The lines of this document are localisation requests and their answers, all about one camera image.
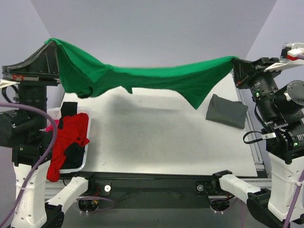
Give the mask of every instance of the black cloth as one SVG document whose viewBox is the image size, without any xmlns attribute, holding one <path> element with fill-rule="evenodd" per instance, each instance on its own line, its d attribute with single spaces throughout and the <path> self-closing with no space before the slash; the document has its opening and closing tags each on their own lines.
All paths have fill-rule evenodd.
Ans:
<svg viewBox="0 0 304 228">
<path fill-rule="evenodd" d="M 77 102 L 64 102 L 61 106 L 61 118 L 59 119 L 58 128 L 63 129 L 63 118 L 77 114 Z"/>
<path fill-rule="evenodd" d="M 82 165 L 85 148 L 78 143 L 72 143 L 65 151 L 66 160 L 61 169 L 76 169 Z"/>
<path fill-rule="evenodd" d="M 206 120 L 244 129 L 247 110 L 248 106 L 243 105 L 240 101 L 230 101 L 213 94 Z"/>
</svg>

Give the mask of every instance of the folded gray cloth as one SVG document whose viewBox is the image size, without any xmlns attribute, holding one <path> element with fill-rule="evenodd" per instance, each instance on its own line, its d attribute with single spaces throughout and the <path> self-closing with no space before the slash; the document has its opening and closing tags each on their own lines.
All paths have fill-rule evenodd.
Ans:
<svg viewBox="0 0 304 228">
<path fill-rule="evenodd" d="M 240 101 L 230 101 L 214 94 L 208 106 L 206 120 L 244 129 L 247 110 L 248 106 Z"/>
</svg>

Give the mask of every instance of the white table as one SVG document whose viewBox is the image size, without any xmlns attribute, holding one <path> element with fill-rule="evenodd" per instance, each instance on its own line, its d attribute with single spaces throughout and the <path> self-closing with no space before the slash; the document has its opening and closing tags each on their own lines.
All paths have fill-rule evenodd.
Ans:
<svg viewBox="0 0 304 228">
<path fill-rule="evenodd" d="M 90 144 L 84 171 L 212 175 L 231 170 L 257 176 L 246 130 L 205 120 L 212 97 L 236 101 L 229 74 L 209 93 L 198 110 L 178 93 L 119 87 L 97 98 L 65 94 L 63 101 L 92 109 Z"/>
</svg>

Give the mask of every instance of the white plastic basket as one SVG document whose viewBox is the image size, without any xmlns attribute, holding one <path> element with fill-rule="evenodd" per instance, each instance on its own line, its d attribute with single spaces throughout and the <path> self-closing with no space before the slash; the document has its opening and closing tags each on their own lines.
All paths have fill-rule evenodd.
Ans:
<svg viewBox="0 0 304 228">
<path fill-rule="evenodd" d="M 61 118 L 61 108 L 50 108 L 47 110 L 47 114 L 49 114 L 54 120 L 59 120 Z M 87 133 L 86 137 L 87 139 L 90 139 L 90 129 L 91 129 L 91 120 L 92 120 L 92 110 L 87 107 L 78 107 L 77 108 L 77 113 L 86 113 L 89 117 L 89 122 L 87 126 Z M 71 172 L 78 172 L 83 169 L 85 166 L 86 162 L 86 156 L 87 156 L 87 148 L 89 144 L 85 145 L 85 153 L 84 153 L 84 158 L 82 161 L 82 165 L 77 168 L 77 169 L 66 169 L 66 170 L 60 170 L 60 173 L 71 173 Z"/>
</svg>

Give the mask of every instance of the green t-shirt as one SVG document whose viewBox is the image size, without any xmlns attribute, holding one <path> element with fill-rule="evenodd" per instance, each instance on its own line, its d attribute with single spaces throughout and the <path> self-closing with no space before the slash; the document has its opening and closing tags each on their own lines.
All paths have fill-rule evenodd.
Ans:
<svg viewBox="0 0 304 228">
<path fill-rule="evenodd" d="M 85 51 L 59 39 L 57 44 L 60 80 L 66 93 L 79 98 L 97 97 L 122 86 L 132 88 L 169 89 L 181 94 L 197 109 L 210 90 L 232 69 L 228 56 L 210 61 L 164 68 L 123 68 L 104 64 Z"/>
</svg>

